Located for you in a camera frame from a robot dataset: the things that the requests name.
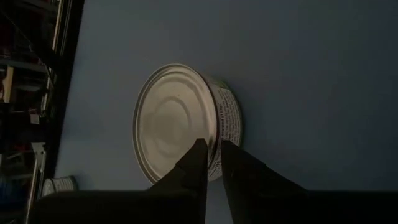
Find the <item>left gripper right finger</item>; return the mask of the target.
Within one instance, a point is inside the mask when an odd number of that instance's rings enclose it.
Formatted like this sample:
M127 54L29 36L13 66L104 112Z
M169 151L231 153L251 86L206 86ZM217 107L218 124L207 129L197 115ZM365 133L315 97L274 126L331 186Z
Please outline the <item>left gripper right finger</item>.
M303 187L231 141L222 141L221 161L224 183L233 195L254 198L300 198L307 195Z

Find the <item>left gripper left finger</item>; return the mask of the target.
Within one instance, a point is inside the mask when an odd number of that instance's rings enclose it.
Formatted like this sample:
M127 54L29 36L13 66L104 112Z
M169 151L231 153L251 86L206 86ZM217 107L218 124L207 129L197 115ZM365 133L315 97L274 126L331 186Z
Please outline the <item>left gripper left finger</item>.
M208 145L197 139L185 155L149 191L206 192L208 182Z

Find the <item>green label tuna can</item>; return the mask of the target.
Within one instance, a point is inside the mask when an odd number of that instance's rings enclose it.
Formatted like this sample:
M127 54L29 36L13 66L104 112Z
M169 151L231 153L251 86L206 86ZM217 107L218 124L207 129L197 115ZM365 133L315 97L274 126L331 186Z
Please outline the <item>green label tuna can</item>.
M137 162L152 184L168 174L197 139L208 150L208 180L223 175L221 143L243 141L243 115L232 89L188 65L158 68L143 84L132 117Z
M76 191L78 186L73 176L45 179L41 196L47 196L57 192Z

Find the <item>blue table mat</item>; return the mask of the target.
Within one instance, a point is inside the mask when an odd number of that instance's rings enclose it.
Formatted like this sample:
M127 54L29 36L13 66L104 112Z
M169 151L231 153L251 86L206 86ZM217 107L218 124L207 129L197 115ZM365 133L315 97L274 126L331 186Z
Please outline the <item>blue table mat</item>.
M170 63L226 82L244 149L284 177L398 191L398 0L85 0L55 176L150 186L132 117Z

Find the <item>grey metal bracket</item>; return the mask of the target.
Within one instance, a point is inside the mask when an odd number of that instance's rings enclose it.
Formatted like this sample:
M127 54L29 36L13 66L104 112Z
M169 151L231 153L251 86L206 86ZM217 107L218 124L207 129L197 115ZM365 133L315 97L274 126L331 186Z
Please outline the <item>grey metal bracket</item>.
M29 198L27 201L27 215L28 219L33 203L41 197L42 185L44 181L44 170L46 162L46 151L44 142L32 142L32 149L35 156L34 171L32 174L32 182L29 190Z

